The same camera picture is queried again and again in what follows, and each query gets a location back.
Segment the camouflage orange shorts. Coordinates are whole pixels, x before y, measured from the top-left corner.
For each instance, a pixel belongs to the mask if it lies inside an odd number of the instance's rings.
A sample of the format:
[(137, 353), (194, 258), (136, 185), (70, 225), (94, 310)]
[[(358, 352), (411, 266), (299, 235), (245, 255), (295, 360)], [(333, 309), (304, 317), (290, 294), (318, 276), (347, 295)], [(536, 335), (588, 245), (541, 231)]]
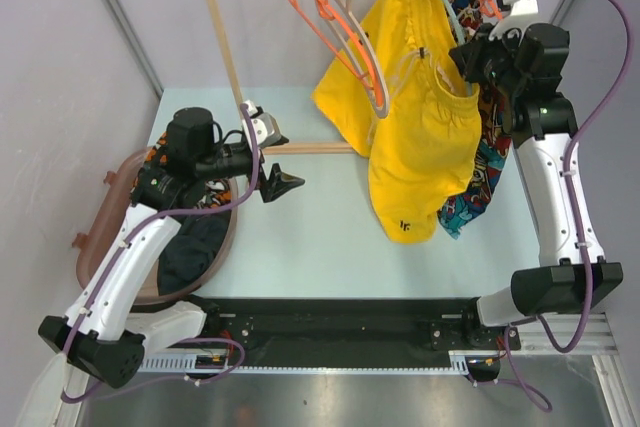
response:
[(202, 181), (171, 172), (168, 165), (167, 133), (147, 153), (130, 191), (132, 205), (143, 204), (156, 211), (209, 209), (232, 200), (227, 179)]

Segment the dark navy garment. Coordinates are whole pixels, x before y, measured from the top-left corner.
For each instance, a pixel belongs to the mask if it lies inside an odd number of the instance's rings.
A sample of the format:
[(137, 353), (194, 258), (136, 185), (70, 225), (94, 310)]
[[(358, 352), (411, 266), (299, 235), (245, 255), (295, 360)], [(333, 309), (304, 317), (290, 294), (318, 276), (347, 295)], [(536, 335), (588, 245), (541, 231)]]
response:
[(221, 250), (230, 218), (229, 211), (176, 217), (180, 229), (159, 257), (157, 286), (160, 295), (189, 287), (209, 269)]

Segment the comic print shorts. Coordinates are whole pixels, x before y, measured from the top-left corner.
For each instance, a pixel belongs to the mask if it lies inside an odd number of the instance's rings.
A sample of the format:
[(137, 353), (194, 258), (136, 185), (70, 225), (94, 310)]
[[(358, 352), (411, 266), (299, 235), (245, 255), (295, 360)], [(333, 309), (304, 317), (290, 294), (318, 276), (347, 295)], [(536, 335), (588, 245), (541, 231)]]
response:
[[(470, 40), (484, 21), (479, 0), (469, 0), (459, 20)], [(511, 138), (502, 130), (504, 99), (489, 85), (482, 85), (478, 98), (481, 137), (474, 159), (474, 170), (466, 190), (450, 197), (438, 213), (443, 229), (454, 239), (464, 227), (484, 214), (501, 178), (511, 146)]]

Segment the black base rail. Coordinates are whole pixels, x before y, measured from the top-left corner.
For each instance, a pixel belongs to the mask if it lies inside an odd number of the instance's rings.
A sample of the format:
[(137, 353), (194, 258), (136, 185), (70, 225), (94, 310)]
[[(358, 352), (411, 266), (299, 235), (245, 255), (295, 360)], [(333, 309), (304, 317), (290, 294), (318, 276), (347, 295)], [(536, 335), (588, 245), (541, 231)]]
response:
[(518, 332), (481, 325), (469, 299), (232, 299), (202, 303), (198, 346), (233, 340), (231, 352), (258, 362), (347, 366), (424, 359), (429, 352), (522, 348)]

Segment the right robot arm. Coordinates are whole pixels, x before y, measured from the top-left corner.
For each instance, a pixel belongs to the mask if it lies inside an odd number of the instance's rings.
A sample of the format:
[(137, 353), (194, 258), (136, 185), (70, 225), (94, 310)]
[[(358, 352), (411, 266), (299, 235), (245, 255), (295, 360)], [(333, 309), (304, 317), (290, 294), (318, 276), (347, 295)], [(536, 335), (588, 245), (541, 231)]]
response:
[(503, 34), (484, 23), (450, 52), (465, 80), (495, 88), (505, 101), (503, 126), (539, 242), (538, 267), (514, 272), (508, 287), (478, 298), (477, 314), (461, 323), (473, 348), (493, 341), (497, 327), (596, 307), (623, 280), (621, 264), (607, 261), (591, 226), (574, 143), (577, 121), (558, 90), (569, 44), (568, 31), (548, 23)]

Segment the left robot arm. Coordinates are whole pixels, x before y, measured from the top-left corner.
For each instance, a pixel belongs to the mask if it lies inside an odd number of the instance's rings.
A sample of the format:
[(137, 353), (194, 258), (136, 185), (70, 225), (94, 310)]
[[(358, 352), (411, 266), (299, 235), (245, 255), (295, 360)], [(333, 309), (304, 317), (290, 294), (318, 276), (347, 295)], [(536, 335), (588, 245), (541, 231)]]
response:
[(129, 328), (145, 280), (183, 245), (186, 225), (232, 212), (254, 191), (268, 203), (303, 185), (279, 165), (263, 169), (264, 149), (288, 141), (275, 118), (251, 101), (239, 112), (236, 142), (206, 108), (174, 113), (132, 181), (124, 219), (91, 280), (64, 315), (41, 322), (49, 347), (98, 383), (123, 387), (148, 355), (175, 344), (214, 344), (220, 321), (183, 288), (139, 330)]

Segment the yellow shorts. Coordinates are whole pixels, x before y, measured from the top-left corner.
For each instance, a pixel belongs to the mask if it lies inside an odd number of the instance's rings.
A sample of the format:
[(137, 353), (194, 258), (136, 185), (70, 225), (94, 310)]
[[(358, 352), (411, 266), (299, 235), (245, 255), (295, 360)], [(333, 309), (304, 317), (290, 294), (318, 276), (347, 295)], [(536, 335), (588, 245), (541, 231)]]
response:
[(333, 61), (311, 94), (343, 139), (368, 160), (368, 190), (387, 237), (429, 240), (438, 211), (466, 190), (481, 136), (479, 89), (449, 56), (457, 45), (443, 0), (376, 0), (361, 22), (387, 83), (386, 118)]

